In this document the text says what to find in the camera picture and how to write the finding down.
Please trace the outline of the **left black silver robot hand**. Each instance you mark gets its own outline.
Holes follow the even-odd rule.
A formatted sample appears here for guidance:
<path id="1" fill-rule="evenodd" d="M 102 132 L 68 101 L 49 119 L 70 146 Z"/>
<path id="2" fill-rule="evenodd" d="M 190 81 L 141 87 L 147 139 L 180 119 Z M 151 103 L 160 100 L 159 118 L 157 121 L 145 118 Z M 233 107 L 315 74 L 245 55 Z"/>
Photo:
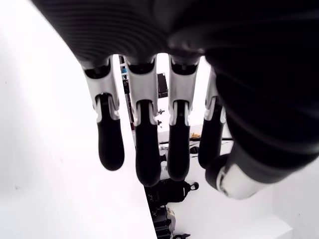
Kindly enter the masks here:
<path id="1" fill-rule="evenodd" d="M 189 171 L 189 115 L 199 60 L 211 66 L 198 161 L 207 182 L 246 199 L 319 155 L 319 3 L 316 0 L 36 0 L 79 61 L 96 111 L 99 157 L 124 163 L 113 55 L 125 57 L 136 173 L 160 179 L 159 53 L 169 56 L 167 169 Z"/>

